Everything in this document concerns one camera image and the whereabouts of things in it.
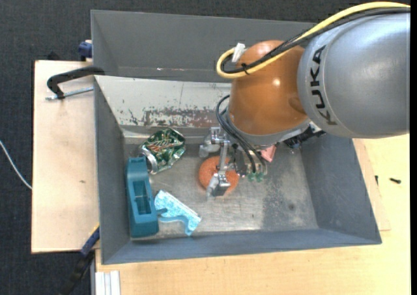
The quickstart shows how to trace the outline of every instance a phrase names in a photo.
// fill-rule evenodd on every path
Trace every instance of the white cable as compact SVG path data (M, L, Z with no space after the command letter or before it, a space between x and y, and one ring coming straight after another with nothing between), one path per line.
M6 146L3 144L2 140L0 140L0 145L1 148L3 148L3 150L5 151L5 154L10 162L10 164L13 166L13 169L15 170L15 172L18 174L20 180L31 190L32 186L26 181L26 179L24 179L24 177L22 176L22 174L19 172L18 168L16 167L16 165L14 164L12 158L10 157L10 154L8 153Z

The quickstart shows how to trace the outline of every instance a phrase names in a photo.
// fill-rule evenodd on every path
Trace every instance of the gray carpet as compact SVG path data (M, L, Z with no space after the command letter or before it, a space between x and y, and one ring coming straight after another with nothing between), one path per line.
M78 60L78 44L91 37L90 9L316 22L364 1L372 0L0 0L0 139L30 181L31 63L51 51ZM31 192L2 152L0 188L0 294L55 294L77 255L31 255ZM88 293L86 278L74 294Z

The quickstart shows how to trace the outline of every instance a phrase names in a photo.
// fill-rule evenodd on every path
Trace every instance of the wooden board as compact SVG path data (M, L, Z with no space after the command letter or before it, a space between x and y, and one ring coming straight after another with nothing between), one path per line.
M33 113L32 252L79 250L98 223L93 93L47 101L48 78L91 63L37 61ZM92 85L85 77L64 91Z

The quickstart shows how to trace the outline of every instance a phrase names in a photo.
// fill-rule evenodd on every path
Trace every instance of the orange ball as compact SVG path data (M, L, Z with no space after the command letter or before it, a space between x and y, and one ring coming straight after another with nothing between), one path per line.
M200 170L198 171L198 179L200 181L200 184L207 189L207 186L209 186L210 179L213 177L215 173L217 173L216 166L219 164L220 156L213 156L210 158L207 158L200 167ZM239 176L237 173L233 170L226 171L226 179L230 183L230 188L227 189L226 192L232 191L239 181Z

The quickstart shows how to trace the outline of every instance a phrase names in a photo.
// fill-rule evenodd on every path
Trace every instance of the rust stain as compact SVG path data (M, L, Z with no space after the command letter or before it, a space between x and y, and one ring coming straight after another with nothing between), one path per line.
M212 109L176 109L165 107L161 109L145 108L140 120L145 126L175 126L190 128L205 128L217 124L216 115Z

